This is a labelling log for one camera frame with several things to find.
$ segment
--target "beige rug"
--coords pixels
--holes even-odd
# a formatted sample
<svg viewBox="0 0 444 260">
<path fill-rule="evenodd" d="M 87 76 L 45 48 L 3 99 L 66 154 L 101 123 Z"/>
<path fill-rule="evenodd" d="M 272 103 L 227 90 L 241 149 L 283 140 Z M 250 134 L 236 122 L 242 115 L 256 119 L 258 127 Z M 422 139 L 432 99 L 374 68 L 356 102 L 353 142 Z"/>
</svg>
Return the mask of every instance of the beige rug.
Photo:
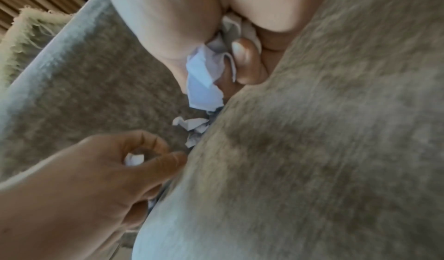
<svg viewBox="0 0 444 260">
<path fill-rule="evenodd" d="M 71 18 L 29 7 L 20 10 L 0 43 L 0 95 Z"/>
</svg>

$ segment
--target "hand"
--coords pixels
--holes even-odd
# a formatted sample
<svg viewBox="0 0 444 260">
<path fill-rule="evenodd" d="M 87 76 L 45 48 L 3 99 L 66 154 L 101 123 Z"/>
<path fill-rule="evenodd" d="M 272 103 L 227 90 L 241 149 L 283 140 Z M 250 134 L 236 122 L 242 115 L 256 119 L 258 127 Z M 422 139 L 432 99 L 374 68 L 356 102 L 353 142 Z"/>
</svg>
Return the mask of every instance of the hand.
<svg viewBox="0 0 444 260">
<path fill-rule="evenodd" d="M 111 0 L 142 45 L 173 73 L 186 92 L 186 58 L 211 40 L 222 16 L 233 10 L 256 27 L 263 51 L 247 39 L 235 41 L 237 82 L 226 70 L 216 84 L 229 99 L 244 85 L 265 81 L 295 36 L 323 0 Z"/>
<path fill-rule="evenodd" d="M 124 166 L 125 156 L 139 147 L 160 156 Z M 92 136 L 51 156 L 0 189 L 2 259 L 85 259 L 141 224 L 147 199 L 186 160 L 145 131 Z"/>
</svg>

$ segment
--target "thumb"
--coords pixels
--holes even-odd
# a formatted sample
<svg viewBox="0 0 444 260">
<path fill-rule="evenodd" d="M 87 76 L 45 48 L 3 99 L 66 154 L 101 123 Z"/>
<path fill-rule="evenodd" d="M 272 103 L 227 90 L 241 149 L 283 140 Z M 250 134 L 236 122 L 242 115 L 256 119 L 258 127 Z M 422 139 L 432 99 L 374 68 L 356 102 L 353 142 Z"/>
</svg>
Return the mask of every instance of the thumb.
<svg viewBox="0 0 444 260">
<path fill-rule="evenodd" d="M 240 38 L 231 44 L 236 63 L 236 80 L 242 85 L 263 83 L 269 76 L 263 65 L 258 48 L 246 38 Z"/>
<path fill-rule="evenodd" d="M 177 175 L 184 168 L 186 161 L 187 155 L 184 152 L 173 152 L 157 156 L 139 166 L 129 167 L 131 187 L 139 197 Z"/>
</svg>

